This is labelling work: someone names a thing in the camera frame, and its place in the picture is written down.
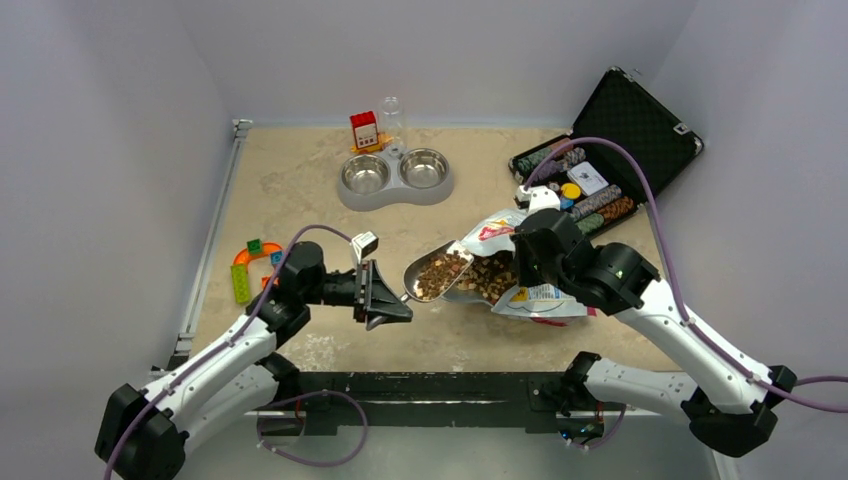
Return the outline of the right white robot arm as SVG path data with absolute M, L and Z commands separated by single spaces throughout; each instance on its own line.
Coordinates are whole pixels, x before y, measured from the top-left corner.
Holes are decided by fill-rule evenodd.
M 681 420 L 701 443 L 733 458 L 770 439 L 774 409 L 794 388 L 795 373 L 731 345 L 674 300 L 670 283 L 636 250 L 574 242 L 554 258 L 553 277 L 565 293 L 642 334 L 682 369 L 661 374 L 581 352 L 561 381 L 569 404 L 614 402 Z

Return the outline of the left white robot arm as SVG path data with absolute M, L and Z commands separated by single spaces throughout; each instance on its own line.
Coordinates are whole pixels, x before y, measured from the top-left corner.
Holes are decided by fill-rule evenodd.
M 317 243 L 292 244 L 274 284 L 218 339 L 146 386 L 125 384 L 111 394 L 94 445 L 108 474 L 172 479 L 194 450 L 246 412 L 292 405 L 302 395 L 299 371 L 277 350 L 310 321 L 313 305 L 349 307 L 368 329 L 413 317 L 375 261 L 330 272 Z

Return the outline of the silver metal scoop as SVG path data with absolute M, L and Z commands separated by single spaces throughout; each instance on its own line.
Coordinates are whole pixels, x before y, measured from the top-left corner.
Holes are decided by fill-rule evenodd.
M 474 255 L 458 241 L 447 242 L 407 266 L 401 299 L 428 303 L 441 298 L 473 261 Z

